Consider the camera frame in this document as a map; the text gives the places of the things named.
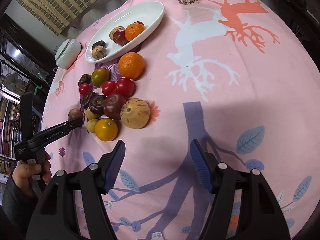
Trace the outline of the person's left hand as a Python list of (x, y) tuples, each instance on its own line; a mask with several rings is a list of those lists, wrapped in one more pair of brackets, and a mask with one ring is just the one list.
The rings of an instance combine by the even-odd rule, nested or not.
[(43, 181), (48, 185), (52, 179), (52, 173), (50, 171), (50, 155), (45, 152), (45, 162), (44, 165), (40, 164), (28, 164), (23, 161), (18, 161), (17, 166), (15, 167), (12, 179), (15, 182), (16, 186), (26, 195), (32, 197), (35, 195), (32, 186), (29, 183), (29, 177), (36, 175), (41, 172), (42, 168), (44, 168)]

